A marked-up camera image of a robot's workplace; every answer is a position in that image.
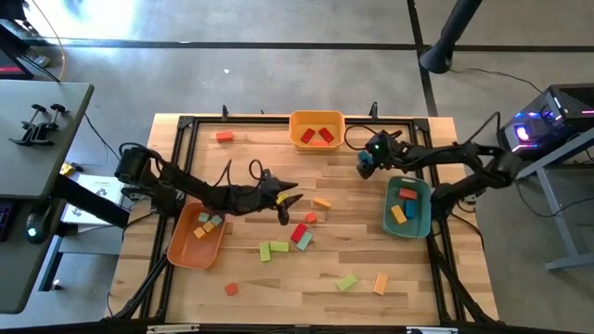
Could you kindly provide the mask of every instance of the gray floor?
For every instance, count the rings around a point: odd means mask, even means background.
[[[110,1],[117,10],[105,0],[38,2],[58,33],[72,38],[413,43],[404,0]],[[454,0],[416,3],[424,42],[430,44]],[[484,1],[460,42],[594,45],[592,14],[594,3],[588,0]],[[51,36],[35,10],[29,15],[42,35]],[[58,59],[55,48],[41,51]],[[146,142],[156,112],[218,112],[223,104],[233,113],[338,109],[366,114],[371,102],[378,101],[381,115],[427,115],[413,51],[68,47],[67,54],[65,79],[96,87],[88,115],[113,146]],[[549,84],[594,82],[592,59],[587,53],[458,52],[454,69],[503,71],[544,89]],[[536,96],[525,83],[480,72],[450,72],[432,75],[431,80],[439,115],[454,117],[460,139],[493,111],[501,111],[507,120]],[[494,128],[477,140],[495,144]],[[84,124],[69,160],[89,164],[91,173],[112,174],[115,160],[106,157]],[[583,184],[566,187],[560,196],[568,203],[587,197],[590,189]],[[523,191],[537,210],[547,212],[538,186],[523,186]],[[568,216],[574,222],[590,222],[589,207],[576,206]],[[478,218],[501,319],[518,326],[591,332],[594,266],[555,274],[545,270],[543,262],[563,256],[552,220],[536,218],[515,187],[488,191],[479,199]],[[593,228],[583,228],[592,241]],[[34,293],[21,315],[1,315],[0,327],[99,319],[114,266],[113,257],[65,257],[58,277],[67,289]]]

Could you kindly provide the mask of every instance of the wooden block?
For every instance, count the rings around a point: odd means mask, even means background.
[[[309,143],[310,140],[312,140],[312,137],[316,134],[316,131],[314,131],[314,129],[307,129],[305,130],[305,133],[302,135],[301,137],[301,141],[303,141],[305,144]]]
[[[417,192],[415,190],[400,188],[398,197],[401,199],[417,199]]]
[[[270,241],[270,251],[289,251],[289,242]]]
[[[297,248],[301,251],[305,251],[305,248],[309,245],[309,241],[312,240],[312,237],[312,234],[309,232],[303,233],[303,237],[301,237],[301,240],[297,243]]]
[[[317,216],[315,212],[309,212],[305,215],[305,221],[309,224],[317,222]]]
[[[407,221],[407,217],[402,212],[402,209],[400,209],[399,205],[394,205],[392,207],[392,215],[394,216],[394,219],[396,220],[396,222],[399,224],[403,224]]]
[[[260,242],[260,261],[270,261],[270,242]]]
[[[277,197],[277,205],[279,205],[280,203],[282,203],[283,200],[287,199],[289,195],[282,193],[280,195],[278,195]]]
[[[317,204],[317,205],[319,205],[319,206],[322,206],[322,207],[324,207],[326,209],[329,209],[330,208],[330,202],[328,202],[325,199],[315,198],[314,199],[314,203]]]
[[[226,295],[233,296],[239,292],[238,285],[236,283],[227,284],[225,287]]]
[[[223,223],[223,218],[215,215],[215,217],[211,218],[211,223],[213,223],[215,226],[219,226],[221,223]]]
[[[354,283],[356,283],[355,275],[349,275],[341,279],[340,282],[336,283],[336,286],[340,291],[345,291],[346,289],[349,289]]]
[[[200,215],[198,216],[198,221],[201,223],[206,223],[206,222],[208,222],[209,218],[210,218],[210,216],[208,215],[207,212],[201,212]]]
[[[295,227],[295,230],[291,235],[291,240],[299,242],[299,240],[301,240],[301,238],[303,237],[303,233],[305,233],[305,231],[307,231],[307,226],[302,223],[299,223],[297,227]]]
[[[233,141],[233,133],[232,132],[223,132],[223,133],[216,133],[216,141],[219,143],[225,143]]]
[[[211,233],[211,231],[213,230],[213,228],[215,228],[215,226],[211,222],[206,222],[206,223],[204,223],[202,228],[204,229],[204,231],[206,231],[206,233]]]
[[[417,214],[417,202],[412,199],[405,200],[405,216],[407,219],[415,218]]]
[[[332,140],[334,140],[334,135],[332,135],[330,133],[330,131],[328,131],[327,128],[321,128],[319,129],[319,135],[322,136],[322,138],[324,138],[324,140],[326,140],[327,143],[331,142]]]
[[[388,285],[388,276],[382,273],[378,273],[378,277],[375,279],[375,285],[373,286],[373,292],[383,296],[383,292],[386,290]]]
[[[204,231],[202,227],[198,227],[194,230],[194,236],[196,236],[196,238],[202,238],[206,236],[206,231]]]

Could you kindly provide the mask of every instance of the green block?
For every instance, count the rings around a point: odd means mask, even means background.
[[[260,260],[270,261],[270,242],[260,242]]]
[[[346,289],[349,289],[354,283],[356,283],[355,275],[349,275],[349,276],[341,279],[340,282],[336,283],[336,286],[341,291],[345,291]]]
[[[218,216],[215,215],[212,219],[211,219],[211,223],[213,223],[215,226],[219,226],[219,224],[223,223],[223,219]]]
[[[198,216],[198,221],[206,223],[206,222],[208,222],[208,218],[209,218],[209,215],[207,212],[201,212],[200,215]]]
[[[305,251],[305,248],[307,247],[307,245],[309,245],[309,241],[312,240],[312,234],[309,232],[305,232],[303,233],[303,237],[301,237],[301,240],[299,240],[299,242],[297,243],[297,248]]]
[[[282,242],[282,241],[270,241],[270,250],[271,251],[289,251],[289,242]]]

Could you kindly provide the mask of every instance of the wooden table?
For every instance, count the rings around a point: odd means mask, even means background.
[[[171,157],[179,116],[155,115],[148,146],[163,157]],[[451,118],[430,118],[429,123],[434,146],[451,145],[456,140]],[[371,127],[388,132],[401,128],[404,133],[400,139],[409,140],[405,127]],[[233,131],[235,141],[218,144],[214,137],[220,131]],[[369,136],[365,129],[349,132],[354,146],[362,146]],[[278,223],[272,211],[227,216],[230,224],[215,264],[207,270],[175,268],[167,322],[438,324],[425,240],[392,238],[381,228],[387,180],[401,173],[376,171],[363,180],[355,169],[356,153],[350,148],[343,145],[336,152],[323,154],[298,152],[289,140],[287,124],[201,124],[192,175],[213,183],[229,159],[233,159],[231,177],[235,184],[255,183],[248,164],[259,159],[280,179],[299,183],[290,194],[304,196],[291,207],[291,223],[286,226]],[[461,165],[439,166],[438,173],[441,182],[456,182],[465,176]],[[322,211],[313,206],[313,197],[328,199],[331,208]],[[290,253],[273,253],[272,261],[262,263],[258,244],[290,241],[295,224],[311,211],[317,212],[318,223],[310,227],[314,238],[307,250],[299,251],[291,243]],[[475,224],[474,214],[456,213]],[[131,219],[140,214],[142,210],[134,212]],[[114,311],[123,307],[147,274],[156,223],[156,217],[149,218],[126,231],[111,288]],[[460,280],[484,311],[497,318],[481,240],[455,218],[449,219],[449,226]],[[390,278],[383,296],[372,292],[379,272]],[[349,274],[356,275],[359,282],[339,292],[335,283]],[[239,294],[232,297],[224,290],[230,282],[239,285]],[[444,285],[448,310],[453,315],[451,290]],[[161,292],[161,278],[155,287],[151,314]]]

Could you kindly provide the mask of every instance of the red block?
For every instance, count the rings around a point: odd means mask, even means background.
[[[237,284],[231,283],[225,287],[225,291],[227,296],[233,296],[239,292],[239,288]]]
[[[233,141],[233,133],[232,132],[216,133],[216,141],[219,143]]]
[[[305,215],[305,221],[309,224],[317,222],[317,216],[315,212],[309,212]]]
[[[400,188],[398,197],[401,199],[417,199],[417,192],[415,190]]]
[[[307,129],[307,131],[305,131],[305,133],[301,137],[301,141],[303,141],[305,144],[307,144],[307,143],[309,143],[310,140],[312,140],[312,137],[315,134],[316,134],[316,131],[314,131],[314,129]]]
[[[297,227],[295,227],[295,230],[291,235],[291,240],[299,242],[299,240],[301,240],[301,237],[303,237],[303,233],[305,233],[305,231],[307,231],[307,226],[305,226],[303,223],[299,223]]]
[[[334,140],[334,135],[332,135],[327,128],[319,129],[319,135],[321,135],[328,143]]]

